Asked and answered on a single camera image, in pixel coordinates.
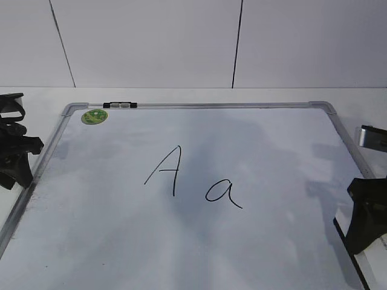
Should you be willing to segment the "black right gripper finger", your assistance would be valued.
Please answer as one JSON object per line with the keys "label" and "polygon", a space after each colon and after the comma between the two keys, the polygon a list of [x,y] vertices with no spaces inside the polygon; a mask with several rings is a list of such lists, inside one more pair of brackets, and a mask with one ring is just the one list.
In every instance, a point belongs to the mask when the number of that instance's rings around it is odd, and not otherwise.
{"label": "black right gripper finger", "polygon": [[359,254],[386,234],[386,179],[355,178],[347,192],[353,212],[345,243],[351,254]]}

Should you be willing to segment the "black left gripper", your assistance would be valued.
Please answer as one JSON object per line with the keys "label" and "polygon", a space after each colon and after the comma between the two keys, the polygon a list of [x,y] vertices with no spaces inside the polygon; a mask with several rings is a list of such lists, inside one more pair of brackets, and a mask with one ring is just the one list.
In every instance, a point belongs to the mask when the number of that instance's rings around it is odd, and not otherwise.
{"label": "black left gripper", "polygon": [[19,123],[1,122],[1,187],[11,190],[17,183],[28,188],[33,180],[28,154],[39,155],[44,144],[39,137],[28,137]]}

